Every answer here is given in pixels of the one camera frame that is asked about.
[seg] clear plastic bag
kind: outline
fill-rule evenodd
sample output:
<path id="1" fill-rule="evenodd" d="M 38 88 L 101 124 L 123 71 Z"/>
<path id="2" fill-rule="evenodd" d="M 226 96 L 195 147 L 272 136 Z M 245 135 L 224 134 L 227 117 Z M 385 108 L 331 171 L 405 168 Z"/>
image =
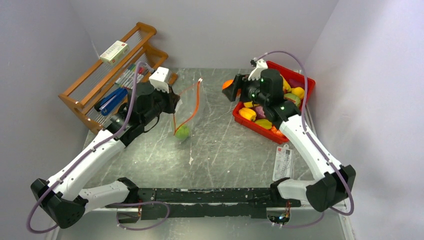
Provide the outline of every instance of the clear plastic bag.
<path id="1" fill-rule="evenodd" d="M 173 136 L 180 141 L 184 141 L 192 135 L 193 129 L 199 123 L 205 109 L 202 80 L 202 78 L 199 78 L 197 82 L 178 94 L 180 100 L 175 113 L 171 115 L 171 126 Z"/>

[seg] wooden rack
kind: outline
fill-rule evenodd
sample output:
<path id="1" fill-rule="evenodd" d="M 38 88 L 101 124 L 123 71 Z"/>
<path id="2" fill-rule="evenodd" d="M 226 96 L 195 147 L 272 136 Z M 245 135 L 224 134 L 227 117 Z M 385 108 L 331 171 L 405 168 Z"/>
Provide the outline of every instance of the wooden rack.
<path id="1" fill-rule="evenodd" d="M 109 115 L 103 116 L 100 112 L 94 110 L 94 105 L 106 94 L 117 88 L 115 82 L 119 76 L 138 60 L 146 62 L 152 68 L 157 69 L 168 58 L 166 52 L 154 48 L 149 43 L 149 39 L 156 32 L 154 27 L 138 22 L 120 40 L 127 43 L 130 48 L 129 53 L 120 62 L 112 67 L 103 64 L 99 59 L 65 92 L 59 94 L 59 98 L 93 133 L 97 134 L 110 117 L 116 113 L 115 110 Z M 148 81 L 150 75 L 150 73 L 147 73 L 141 81 Z M 172 73 L 169 84 L 174 84 L 177 77 L 177 74 Z"/>

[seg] red plastic crate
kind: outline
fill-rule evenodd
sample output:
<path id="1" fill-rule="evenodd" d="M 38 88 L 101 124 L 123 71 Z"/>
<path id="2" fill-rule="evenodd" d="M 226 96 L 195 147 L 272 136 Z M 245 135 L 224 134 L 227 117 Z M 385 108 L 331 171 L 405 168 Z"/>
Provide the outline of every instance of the red plastic crate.
<path id="1" fill-rule="evenodd" d="M 285 80 L 290 84 L 290 82 L 292 84 L 290 84 L 290 86 L 292 85 L 296 85 L 303 87 L 303 89 L 305 89 L 305 78 L 303 75 L 294 72 L 290 69 L 287 69 L 283 66 L 280 66 L 278 64 L 276 64 L 275 62 L 272 61 L 267 61 L 266 64 L 268 65 L 269 69 L 276 69 L 280 72 L 280 74 L 285 78 Z M 315 88 L 315 81 L 311 78 L 307 78 L 307 93 L 306 93 L 306 102 L 308 102 L 309 97 L 311 96 L 312 91 Z M 232 115 L 234 116 L 234 120 L 243 125 L 248 127 L 249 129 L 257 132 L 258 134 L 278 143 L 278 144 L 282 144 L 282 143 L 287 143 L 289 141 L 289 139 L 286 136 L 278 136 L 275 133 L 273 133 L 271 130 L 267 130 L 261 126 L 259 126 L 258 124 L 254 123 L 253 121 L 249 121 L 246 118 L 240 116 L 239 114 L 239 110 L 242 109 L 243 103 L 239 102 L 237 104 L 237 106 L 235 106 L 234 110 L 232 111 Z"/>

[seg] white wall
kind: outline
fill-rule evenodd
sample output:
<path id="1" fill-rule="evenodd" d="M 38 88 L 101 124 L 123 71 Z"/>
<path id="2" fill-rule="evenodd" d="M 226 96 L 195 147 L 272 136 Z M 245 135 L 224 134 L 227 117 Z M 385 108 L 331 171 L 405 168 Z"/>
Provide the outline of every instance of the white wall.
<path id="1" fill-rule="evenodd" d="M 70 0 L 102 54 L 136 22 L 154 26 L 168 67 L 248 68 L 285 49 L 305 61 L 338 0 Z M 290 58 L 272 57 L 297 68 Z"/>
<path id="2" fill-rule="evenodd" d="M 356 171 L 357 239 L 424 236 L 424 2 L 340 0 L 306 70 L 322 142 Z"/>
<path id="3" fill-rule="evenodd" d="M 44 239 L 25 228 L 30 185 L 82 149 L 87 128 L 58 98 L 97 56 L 66 0 L 0 0 L 0 239 Z M 32 225 L 50 218 L 37 210 Z"/>

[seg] marble tabletop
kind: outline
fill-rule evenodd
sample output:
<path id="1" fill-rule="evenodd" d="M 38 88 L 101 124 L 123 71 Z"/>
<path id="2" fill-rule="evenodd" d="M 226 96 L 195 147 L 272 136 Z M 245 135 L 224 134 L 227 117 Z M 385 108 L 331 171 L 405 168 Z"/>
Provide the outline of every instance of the marble tabletop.
<path id="1" fill-rule="evenodd" d="M 178 74 L 173 86 L 176 93 L 203 78 L 204 108 L 197 113 L 200 119 L 191 136 L 177 141 L 171 115 L 162 113 L 157 126 L 113 157 L 85 187 L 109 184 L 121 177 L 140 188 L 269 187 L 278 144 L 235 122 L 232 111 L 237 103 L 229 102 L 221 93 L 223 82 L 251 69 L 172 71 Z M 89 132 L 86 145 L 93 138 Z M 287 144 L 294 150 L 292 178 L 312 180 L 306 162 L 290 142 Z"/>

